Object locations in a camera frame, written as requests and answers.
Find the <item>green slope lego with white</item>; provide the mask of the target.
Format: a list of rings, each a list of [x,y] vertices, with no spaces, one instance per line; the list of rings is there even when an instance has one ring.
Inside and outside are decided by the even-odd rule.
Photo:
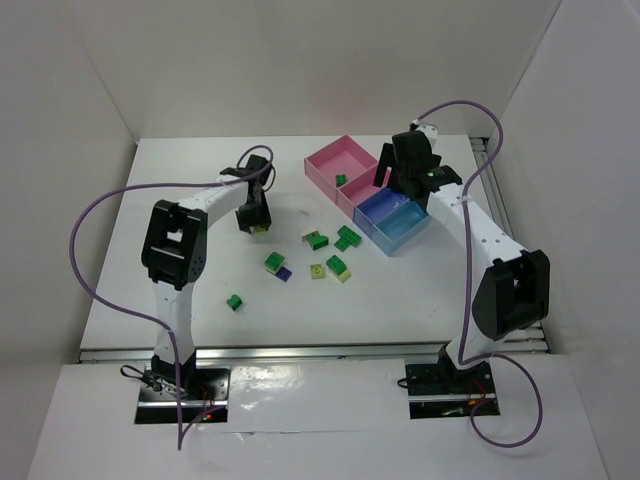
[[[317,230],[305,233],[302,236],[302,240],[305,241],[313,251],[323,248],[329,244],[329,238],[322,235]]]

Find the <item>purple lego plate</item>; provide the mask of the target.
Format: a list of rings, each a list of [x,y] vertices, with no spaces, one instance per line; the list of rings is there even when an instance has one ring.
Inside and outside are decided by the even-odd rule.
[[[292,272],[287,269],[286,267],[281,267],[277,272],[276,272],[276,277],[279,278],[280,280],[282,280],[283,282],[287,282],[289,280],[289,278],[291,277]]]

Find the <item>lime lego with flower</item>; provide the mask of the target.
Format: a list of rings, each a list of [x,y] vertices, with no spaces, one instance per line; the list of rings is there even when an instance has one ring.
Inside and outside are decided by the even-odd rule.
[[[310,266],[310,276],[313,280],[325,277],[325,269],[322,264],[312,264]]]

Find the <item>green long lego plate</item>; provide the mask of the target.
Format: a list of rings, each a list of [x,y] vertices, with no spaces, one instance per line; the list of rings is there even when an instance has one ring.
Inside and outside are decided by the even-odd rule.
[[[362,241],[362,237],[346,225],[340,227],[337,230],[337,234],[338,239],[334,246],[341,252],[344,252],[349,247],[357,247]]]

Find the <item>small green slope lego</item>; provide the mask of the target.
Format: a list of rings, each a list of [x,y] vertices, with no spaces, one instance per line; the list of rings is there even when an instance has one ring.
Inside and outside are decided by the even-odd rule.
[[[232,294],[229,298],[226,299],[226,304],[233,312],[236,312],[244,305],[244,302],[239,295]]]

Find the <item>green on yellow lego stack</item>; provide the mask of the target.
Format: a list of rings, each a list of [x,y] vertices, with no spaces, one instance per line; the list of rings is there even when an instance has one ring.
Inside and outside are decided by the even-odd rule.
[[[337,255],[329,257],[326,260],[326,266],[340,283],[346,282],[351,277],[351,272],[346,263]]]

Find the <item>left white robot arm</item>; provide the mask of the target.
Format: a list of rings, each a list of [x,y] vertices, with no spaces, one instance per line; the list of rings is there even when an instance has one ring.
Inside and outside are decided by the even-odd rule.
[[[160,200],[152,209],[141,253],[162,322],[151,370],[171,383],[179,371],[186,392],[197,383],[192,299],[206,266],[208,231],[230,212],[242,232],[268,230],[271,216],[264,187],[271,170],[266,158],[250,154],[247,161],[222,170],[214,187],[178,202]]]

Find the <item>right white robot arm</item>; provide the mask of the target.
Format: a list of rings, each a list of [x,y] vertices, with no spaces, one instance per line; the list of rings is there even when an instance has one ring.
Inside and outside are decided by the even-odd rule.
[[[415,202],[464,248],[461,332],[440,349],[424,378],[448,393],[462,393],[508,335],[547,317],[550,260],[543,251],[529,251],[511,239],[477,205],[421,130],[396,134],[384,144],[374,183]]]

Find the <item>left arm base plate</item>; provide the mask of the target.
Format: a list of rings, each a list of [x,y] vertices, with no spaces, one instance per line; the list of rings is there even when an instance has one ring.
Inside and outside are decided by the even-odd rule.
[[[120,374],[140,383],[135,424],[175,424],[177,398],[181,400],[185,424],[197,417],[197,423],[226,423],[228,420],[229,368],[196,369],[187,386],[180,391],[171,381],[155,375],[150,369],[123,365]]]

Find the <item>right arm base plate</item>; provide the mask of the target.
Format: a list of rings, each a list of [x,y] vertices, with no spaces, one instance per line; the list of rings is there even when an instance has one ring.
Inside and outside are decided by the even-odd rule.
[[[396,381],[408,395],[412,420],[499,416],[500,408],[490,366],[484,362],[464,373],[453,386],[447,385],[435,364],[407,364],[405,376]]]

